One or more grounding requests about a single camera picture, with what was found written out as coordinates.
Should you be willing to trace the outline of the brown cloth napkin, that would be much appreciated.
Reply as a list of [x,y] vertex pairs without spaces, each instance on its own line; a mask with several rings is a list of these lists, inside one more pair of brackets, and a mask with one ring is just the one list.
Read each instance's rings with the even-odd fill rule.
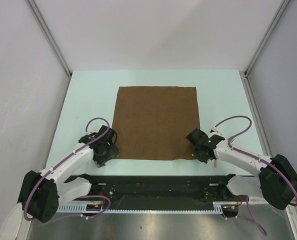
[[120,87],[112,128],[119,159],[191,160],[186,136],[200,127],[197,89],[179,86]]

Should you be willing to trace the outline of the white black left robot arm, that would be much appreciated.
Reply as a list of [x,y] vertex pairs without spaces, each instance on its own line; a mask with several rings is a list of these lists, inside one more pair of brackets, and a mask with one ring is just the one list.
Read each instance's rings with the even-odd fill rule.
[[73,200],[93,200],[99,196],[98,180],[83,173],[72,179],[72,174],[86,163],[93,162],[99,168],[119,155],[116,146],[117,133],[103,125],[99,132],[84,135],[75,148],[55,166],[39,172],[29,171],[23,178],[18,203],[23,217],[46,223],[56,210]]

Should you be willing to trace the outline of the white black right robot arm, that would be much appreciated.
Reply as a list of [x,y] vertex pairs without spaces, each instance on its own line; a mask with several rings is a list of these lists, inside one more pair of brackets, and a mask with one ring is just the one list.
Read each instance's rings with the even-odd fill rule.
[[192,156],[202,163],[219,160],[237,166],[259,179],[260,197],[271,206],[285,210],[292,200],[297,206],[297,173],[280,154],[258,155],[232,145],[232,138],[225,139],[218,131],[206,134],[196,128],[186,139],[193,145]]

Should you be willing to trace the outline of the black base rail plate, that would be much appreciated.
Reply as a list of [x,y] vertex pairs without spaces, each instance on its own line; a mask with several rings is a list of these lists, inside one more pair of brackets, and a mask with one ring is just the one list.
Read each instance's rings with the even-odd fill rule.
[[234,174],[215,176],[100,176],[90,181],[90,195],[103,193],[113,211],[201,211],[213,202],[234,202],[227,184]]

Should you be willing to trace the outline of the left aluminium frame post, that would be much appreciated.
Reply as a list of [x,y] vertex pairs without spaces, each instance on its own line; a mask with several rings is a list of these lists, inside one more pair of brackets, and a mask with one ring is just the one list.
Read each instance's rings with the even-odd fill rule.
[[48,42],[53,54],[57,58],[61,68],[65,72],[66,76],[70,79],[73,75],[72,71],[69,68],[69,65],[67,61],[64,58],[64,55],[54,38],[54,35],[52,34],[47,21],[45,20],[40,8],[38,7],[35,0],[25,0],[29,10],[31,11],[33,17],[35,18],[38,26],[40,27],[41,32],[46,38],[46,41]]

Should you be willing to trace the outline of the aluminium frame post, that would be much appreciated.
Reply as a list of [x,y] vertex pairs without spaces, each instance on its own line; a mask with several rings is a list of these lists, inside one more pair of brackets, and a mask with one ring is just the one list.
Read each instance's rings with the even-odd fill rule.
[[25,0],[29,10],[31,11],[33,17],[35,18],[38,26],[40,27],[41,32],[46,38],[46,41],[48,42],[53,54],[57,58],[61,68],[65,72],[66,76],[70,79],[73,75],[72,71],[69,68],[69,65],[67,61],[64,58],[64,55],[54,38],[54,35],[52,34],[47,21],[45,20],[40,8],[38,7],[35,0]]
[[257,46],[254,54],[252,55],[246,69],[243,71],[243,75],[248,78],[250,73],[252,72],[255,64],[259,60],[261,54],[265,50],[267,44],[269,43],[271,37],[273,36],[276,28],[278,27],[279,23],[281,22],[284,14],[286,13],[287,9],[291,5],[293,0],[282,0],[277,11],[275,12],[272,20],[270,21],[263,37],[261,38],[259,45]]

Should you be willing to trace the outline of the right aluminium frame post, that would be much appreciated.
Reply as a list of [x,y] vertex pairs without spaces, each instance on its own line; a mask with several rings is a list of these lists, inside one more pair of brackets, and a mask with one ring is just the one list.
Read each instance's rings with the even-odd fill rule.
[[278,27],[279,23],[281,22],[284,14],[286,13],[287,9],[291,5],[293,0],[282,0],[277,11],[275,12],[272,20],[270,21],[263,37],[261,38],[259,45],[257,46],[254,54],[252,55],[246,69],[243,71],[243,75],[248,78],[250,73],[252,72],[255,64],[259,60],[261,54],[265,50],[267,44],[269,43],[271,37],[273,36],[276,28]]

